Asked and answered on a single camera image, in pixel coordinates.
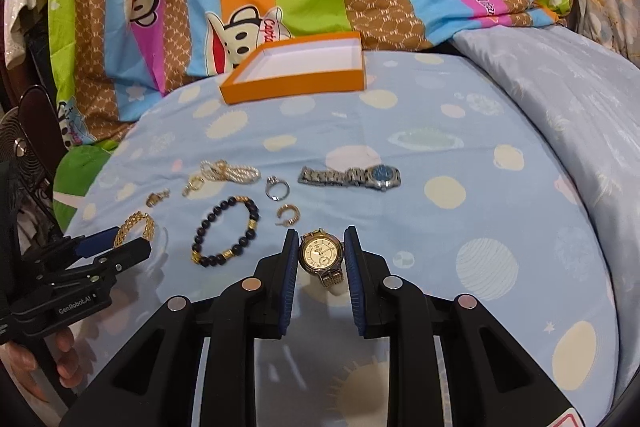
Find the gold dial wristwatch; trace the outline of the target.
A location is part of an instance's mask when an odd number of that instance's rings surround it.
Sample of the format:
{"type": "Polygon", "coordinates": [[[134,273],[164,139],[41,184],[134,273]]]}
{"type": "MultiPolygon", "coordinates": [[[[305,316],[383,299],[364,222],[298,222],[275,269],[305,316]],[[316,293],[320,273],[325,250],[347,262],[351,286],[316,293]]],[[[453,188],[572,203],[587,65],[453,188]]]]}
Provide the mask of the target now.
{"type": "Polygon", "coordinates": [[[303,235],[298,248],[299,263],[307,273],[317,277],[323,287],[343,282],[343,258],[344,247],[336,236],[322,229],[303,235]]]}

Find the silver blue dial wristwatch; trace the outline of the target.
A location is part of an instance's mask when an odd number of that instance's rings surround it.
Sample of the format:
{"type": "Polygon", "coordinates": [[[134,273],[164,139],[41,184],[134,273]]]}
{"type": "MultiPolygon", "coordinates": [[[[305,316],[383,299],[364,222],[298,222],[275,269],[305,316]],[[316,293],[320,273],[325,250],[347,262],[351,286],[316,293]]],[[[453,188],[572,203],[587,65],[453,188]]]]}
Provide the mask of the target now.
{"type": "Polygon", "coordinates": [[[313,186],[365,187],[380,192],[401,186],[400,171],[384,164],[367,168],[350,167],[344,171],[303,167],[297,181],[300,184],[313,186]]]}

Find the orange jewelry box tray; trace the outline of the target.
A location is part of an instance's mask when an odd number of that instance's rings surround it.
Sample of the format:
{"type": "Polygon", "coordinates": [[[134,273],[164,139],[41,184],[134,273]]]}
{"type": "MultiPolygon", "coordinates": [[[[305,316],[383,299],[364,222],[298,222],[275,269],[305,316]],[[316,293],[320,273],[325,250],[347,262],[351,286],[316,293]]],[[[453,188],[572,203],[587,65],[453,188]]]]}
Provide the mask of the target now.
{"type": "Polygon", "coordinates": [[[366,87],[361,35],[334,32],[266,42],[219,86],[228,105],[366,87]]]}

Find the gold clip earring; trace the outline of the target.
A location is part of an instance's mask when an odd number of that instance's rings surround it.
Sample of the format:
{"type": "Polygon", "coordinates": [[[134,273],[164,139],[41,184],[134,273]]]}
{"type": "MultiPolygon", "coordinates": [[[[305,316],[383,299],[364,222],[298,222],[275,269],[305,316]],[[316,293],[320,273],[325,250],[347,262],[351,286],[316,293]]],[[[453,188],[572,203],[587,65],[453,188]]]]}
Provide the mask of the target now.
{"type": "Polygon", "coordinates": [[[164,191],[160,191],[160,192],[157,192],[157,193],[151,193],[145,199],[145,206],[149,207],[149,208],[153,208],[159,202],[163,202],[164,199],[168,198],[169,195],[170,195],[170,191],[169,190],[164,190],[164,191]]]}

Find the green cloth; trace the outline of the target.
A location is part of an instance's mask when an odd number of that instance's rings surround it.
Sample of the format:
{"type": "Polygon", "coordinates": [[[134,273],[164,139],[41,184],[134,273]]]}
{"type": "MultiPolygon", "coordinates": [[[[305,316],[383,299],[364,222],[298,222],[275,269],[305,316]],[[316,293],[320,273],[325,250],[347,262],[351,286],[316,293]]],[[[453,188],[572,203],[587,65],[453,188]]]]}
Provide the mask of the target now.
{"type": "Polygon", "coordinates": [[[53,214],[63,232],[84,205],[89,187],[117,147],[118,143],[112,140],[78,145],[62,158],[53,182],[53,214]]]}

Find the gold hoop drop earring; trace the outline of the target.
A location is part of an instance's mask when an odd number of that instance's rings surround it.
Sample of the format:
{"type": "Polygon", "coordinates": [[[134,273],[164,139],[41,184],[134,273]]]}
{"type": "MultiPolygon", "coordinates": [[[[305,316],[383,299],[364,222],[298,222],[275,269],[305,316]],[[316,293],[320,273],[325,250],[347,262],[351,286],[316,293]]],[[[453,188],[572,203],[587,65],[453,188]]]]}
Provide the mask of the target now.
{"type": "Polygon", "coordinates": [[[188,182],[186,182],[186,186],[182,190],[182,196],[188,197],[191,193],[200,191],[204,184],[205,180],[199,174],[190,176],[188,182]]]}

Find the black standing fan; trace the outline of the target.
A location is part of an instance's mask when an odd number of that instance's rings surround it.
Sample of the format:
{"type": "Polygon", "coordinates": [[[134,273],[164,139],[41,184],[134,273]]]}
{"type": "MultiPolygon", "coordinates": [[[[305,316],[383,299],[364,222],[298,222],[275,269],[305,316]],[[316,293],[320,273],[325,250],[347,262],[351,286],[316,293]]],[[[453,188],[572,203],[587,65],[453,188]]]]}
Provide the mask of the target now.
{"type": "Polygon", "coordinates": [[[1,161],[16,168],[21,186],[52,222],[52,186],[66,152],[47,90],[29,87],[1,118],[1,161]]]}

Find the blue planet print bedsheet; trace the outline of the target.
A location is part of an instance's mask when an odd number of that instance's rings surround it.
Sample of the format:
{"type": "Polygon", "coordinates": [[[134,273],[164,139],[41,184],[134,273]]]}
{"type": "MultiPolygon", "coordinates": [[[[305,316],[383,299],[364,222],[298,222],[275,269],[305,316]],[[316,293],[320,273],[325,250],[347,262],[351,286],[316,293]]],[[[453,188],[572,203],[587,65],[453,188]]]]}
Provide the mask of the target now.
{"type": "Polygon", "coordinates": [[[498,319],[593,426],[610,407],[617,321],[601,249],[548,144],[499,88],[458,56],[371,52],[361,92],[229,106],[216,80],[149,108],[70,222],[87,235],[151,209],[148,260],[105,311],[76,327],[96,376],[168,298],[202,300],[280,251],[280,208],[299,233],[355,227],[390,271],[445,299],[469,293],[498,319]],[[313,186],[300,170],[390,165],[401,186],[313,186]],[[182,196],[190,176],[205,180],[182,196]]]}

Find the light blue folded blanket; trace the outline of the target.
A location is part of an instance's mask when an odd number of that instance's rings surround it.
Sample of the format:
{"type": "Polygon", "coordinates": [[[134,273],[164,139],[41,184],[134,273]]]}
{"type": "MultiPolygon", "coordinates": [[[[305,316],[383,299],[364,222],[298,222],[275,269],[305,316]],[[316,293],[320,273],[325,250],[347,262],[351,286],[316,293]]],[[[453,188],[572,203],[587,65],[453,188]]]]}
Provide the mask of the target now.
{"type": "Polygon", "coordinates": [[[586,206],[610,270],[622,393],[639,368],[639,69],[563,26],[462,30],[452,41],[533,121],[586,206]]]}

